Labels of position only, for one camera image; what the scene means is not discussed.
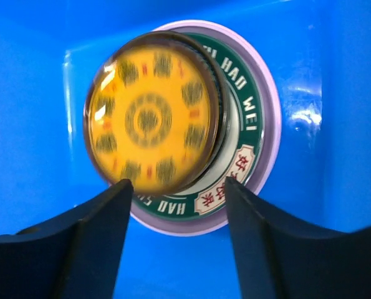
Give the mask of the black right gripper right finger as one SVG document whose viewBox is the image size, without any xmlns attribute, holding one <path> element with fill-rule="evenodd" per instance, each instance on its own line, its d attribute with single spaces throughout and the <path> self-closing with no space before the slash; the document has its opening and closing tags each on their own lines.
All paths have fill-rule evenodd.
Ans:
<svg viewBox="0 0 371 299">
<path fill-rule="evenodd" d="M 311 224 L 230 177 L 224 193 L 243 298 L 371 298 L 371 226 Z"/>
</svg>

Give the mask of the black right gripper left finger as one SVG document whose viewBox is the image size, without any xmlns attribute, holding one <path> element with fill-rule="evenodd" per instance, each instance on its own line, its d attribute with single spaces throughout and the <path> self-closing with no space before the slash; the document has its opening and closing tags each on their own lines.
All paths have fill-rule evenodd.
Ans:
<svg viewBox="0 0 371 299">
<path fill-rule="evenodd" d="M 58 216 L 0 235 L 0 298 L 112 298 L 132 196 L 123 179 Z"/>
</svg>

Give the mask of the white plate dark lettered rim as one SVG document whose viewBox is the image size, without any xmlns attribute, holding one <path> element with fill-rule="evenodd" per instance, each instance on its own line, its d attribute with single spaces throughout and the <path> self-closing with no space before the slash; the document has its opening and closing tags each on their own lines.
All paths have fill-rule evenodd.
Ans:
<svg viewBox="0 0 371 299">
<path fill-rule="evenodd" d="M 263 143 L 264 112 L 258 85 L 246 59 L 227 42 L 187 32 L 217 61 L 226 76 L 231 121 L 224 148 L 207 174 L 181 195 L 135 197 L 135 207 L 155 219 L 174 223 L 216 215 L 225 205 L 227 176 L 245 183 L 253 174 Z"/>
</svg>

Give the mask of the purple plate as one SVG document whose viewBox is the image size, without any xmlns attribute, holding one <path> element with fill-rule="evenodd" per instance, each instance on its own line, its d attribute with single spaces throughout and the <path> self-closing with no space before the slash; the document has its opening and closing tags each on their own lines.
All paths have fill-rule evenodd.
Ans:
<svg viewBox="0 0 371 299">
<path fill-rule="evenodd" d="M 253 192 L 259 192 L 264 186 L 274 166 L 281 140 L 281 105 L 279 95 L 274 79 L 265 61 L 244 37 L 235 31 L 214 22 L 203 20 L 182 20 L 162 25 L 160 30 L 175 31 L 182 34 L 195 32 L 206 34 L 210 37 L 216 37 L 220 41 L 227 42 L 231 47 L 234 47 L 235 51 L 239 53 L 242 58 L 246 59 L 247 65 L 252 68 L 252 74 L 261 95 L 262 108 L 264 112 L 263 143 L 253 174 L 245 183 L 240 183 L 250 188 Z M 224 143 L 228 137 L 227 134 L 231 126 L 230 121 L 231 98 L 229 95 L 229 122 Z M 224 143 L 215 159 L 224 148 Z M 190 187 L 192 187 L 199 179 L 203 178 L 209 171 L 209 168 L 204 175 L 198 178 Z M 181 195 L 184 191 L 172 195 Z M 151 230 L 166 235 L 175 235 L 180 237 L 206 234 L 221 228 L 227 223 L 225 205 L 216 215 L 210 215 L 200 220 L 174 223 L 168 220 L 155 219 L 152 216 L 141 212 L 139 208 L 135 207 L 135 202 L 133 200 L 131 214 L 134 219 Z"/>
</svg>

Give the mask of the yellow patterned plate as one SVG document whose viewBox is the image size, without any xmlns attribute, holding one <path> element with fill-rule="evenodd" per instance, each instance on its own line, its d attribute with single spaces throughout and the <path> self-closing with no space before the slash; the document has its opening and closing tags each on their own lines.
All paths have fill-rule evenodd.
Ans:
<svg viewBox="0 0 371 299">
<path fill-rule="evenodd" d="M 84 139 L 110 184 L 136 194 L 186 189 L 209 165 L 221 116 L 219 72 L 186 34 L 153 31 L 123 45 L 99 69 L 84 105 Z"/>
</svg>

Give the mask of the blue plastic bin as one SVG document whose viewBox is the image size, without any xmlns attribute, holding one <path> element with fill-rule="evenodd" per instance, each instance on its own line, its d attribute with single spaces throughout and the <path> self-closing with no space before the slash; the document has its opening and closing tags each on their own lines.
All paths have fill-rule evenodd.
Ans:
<svg viewBox="0 0 371 299">
<path fill-rule="evenodd" d="M 189 19 L 244 37 L 276 84 L 260 197 L 330 229 L 371 226 L 371 1 L 0 1 L 0 235 L 106 189 L 82 134 L 90 83 L 128 40 Z"/>
</svg>

